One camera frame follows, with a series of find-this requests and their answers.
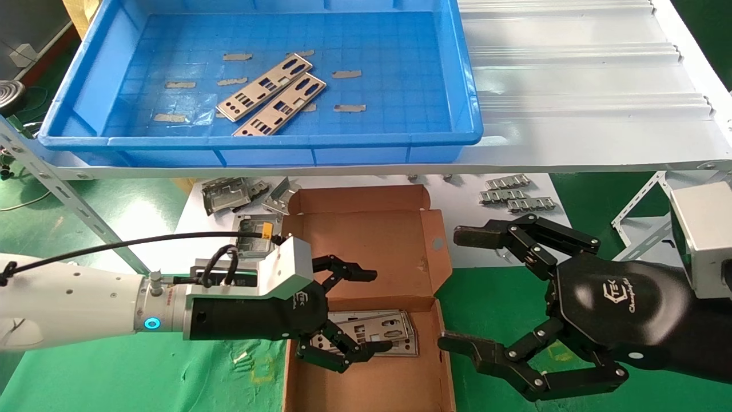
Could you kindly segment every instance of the yellow label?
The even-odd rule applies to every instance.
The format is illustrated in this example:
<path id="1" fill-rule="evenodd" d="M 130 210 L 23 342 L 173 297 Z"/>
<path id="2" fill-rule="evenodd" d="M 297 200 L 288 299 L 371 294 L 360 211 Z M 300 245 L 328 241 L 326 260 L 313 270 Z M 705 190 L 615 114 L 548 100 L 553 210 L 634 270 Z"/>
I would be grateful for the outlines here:
<path id="1" fill-rule="evenodd" d="M 271 224 L 269 222 L 265 222 L 264 225 L 262 225 L 262 239 L 272 239 L 272 230 L 275 228 L 274 224 Z"/>

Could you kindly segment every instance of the black cable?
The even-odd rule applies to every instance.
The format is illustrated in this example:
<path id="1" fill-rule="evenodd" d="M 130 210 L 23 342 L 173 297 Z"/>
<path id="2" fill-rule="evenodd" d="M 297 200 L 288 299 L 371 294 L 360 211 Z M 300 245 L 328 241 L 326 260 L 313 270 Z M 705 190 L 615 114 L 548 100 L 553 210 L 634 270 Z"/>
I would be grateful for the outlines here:
<path id="1" fill-rule="evenodd" d="M 209 279 L 209 276 L 211 276 L 211 271 L 214 269 L 214 266 L 219 262 L 219 259 L 223 257 L 227 252 L 234 251 L 234 254 L 231 256 L 231 263 L 229 263 L 229 269 L 226 272 L 226 277 L 224 278 L 224 284 L 231 284 L 231 281 L 234 280 L 234 274 L 236 273 L 236 267 L 239 266 L 239 255 L 236 253 L 236 246 L 234 245 L 226 245 L 214 253 L 214 256 L 211 257 L 208 263 L 206 263 L 206 267 L 203 269 L 203 274 L 201 274 L 201 284 L 206 289 L 211 287 L 211 279 Z"/>
<path id="2" fill-rule="evenodd" d="M 12 275 L 16 273 L 20 273 L 23 271 L 28 271 L 30 269 L 39 268 L 41 266 L 48 265 L 49 263 L 55 263 L 60 262 L 65 259 L 72 259 L 73 257 L 79 257 L 83 256 L 85 254 L 92 254 L 97 253 L 99 251 L 107 251 L 111 249 L 119 249 L 124 248 L 132 245 L 139 245 L 142 243 L 153 243 L 153 242 L 162 242 L 164 240 L 176 240 L 176 239 L 194 239 L 194 238 L 261 238 L 262 234 L 257 232 L 192 232 L 192 233 L 173 233 L 172 235 L 162 235 L 162 236 L 153 236 L 151 238 L 142 238 L 142 239 L 134 239 L 134 240 L 127 240 L 125 242 L 117 242 L 117 243 L 110 243 L 108 245 L 99 245 L 94 246 L 87 249 L 81 249 L 77 251 L 72 251 L 65 254 L 60 254 L 58 256 L 49 257 L 47 259 L 38 260 L 33 263 L 29 263 L 28 265 L 18 266 L 18 267 L 10 267 L 11 263 L 8 263 L 8 266 L 5 268 L 5 271 L 3 272 L 3 275 L 6 277 L 12 277 Z M 272 242 L 274 244 L 282 244 L 282 242 L 285 241 L 285 238 L 282 238 L 279 235 L 272 236 Z"/>

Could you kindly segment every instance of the cardboard box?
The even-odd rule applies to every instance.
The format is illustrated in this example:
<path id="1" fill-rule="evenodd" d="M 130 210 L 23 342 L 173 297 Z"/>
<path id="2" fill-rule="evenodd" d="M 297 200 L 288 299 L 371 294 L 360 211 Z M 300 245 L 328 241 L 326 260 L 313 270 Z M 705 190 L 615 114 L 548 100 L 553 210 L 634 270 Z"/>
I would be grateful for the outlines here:
<path id="1" fill-rule="evenodd" d="M 378 271 L 374 282 L 341 281 L 329 310 L 402 309 L 416 329 L 419 357 L 374 357 L 339 374 L 295 357 L 288 344 L 283 412 L 455 411 L 449 356 L 434 292 L 452 273 L 440 210 L 421 185 L 303 189 L 291 199 L 283 233 Z M 317 273 L 322 282 L 329 272 Z"/>

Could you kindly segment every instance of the blue crate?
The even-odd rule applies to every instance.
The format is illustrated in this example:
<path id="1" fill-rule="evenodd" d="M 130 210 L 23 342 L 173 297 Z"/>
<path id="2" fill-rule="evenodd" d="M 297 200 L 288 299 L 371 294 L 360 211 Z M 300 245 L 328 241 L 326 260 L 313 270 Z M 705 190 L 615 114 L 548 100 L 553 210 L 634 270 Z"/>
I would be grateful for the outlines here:
<path id="1" fill-rule="evenodd" d="M 243 85 L 217 82 L 307 50 L 328 84 L 317 110 L 275 136 L 232 137 L 248 117 L 215 106 Z M 92 166 L 317 166 L 451 162 L 482 130 L 457 0 L 105 0 L 38 139 Z"/>

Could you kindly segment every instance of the cardboard box lid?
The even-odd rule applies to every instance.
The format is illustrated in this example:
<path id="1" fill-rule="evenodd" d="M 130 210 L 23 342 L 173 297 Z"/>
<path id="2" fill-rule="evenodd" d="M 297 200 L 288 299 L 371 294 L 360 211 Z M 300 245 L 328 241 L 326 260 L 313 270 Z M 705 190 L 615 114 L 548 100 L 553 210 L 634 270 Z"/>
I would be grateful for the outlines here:
<path id="1" fill-rule="evenodd" d="M 442 213 L 429 208 L 423 185 L 301 189 L 283 233 L 309 242 L 314 257 L 334 254 L 379 272 L 374 282 L 339 283 L 331 299 L 432 296 L 452 265 Z"/>

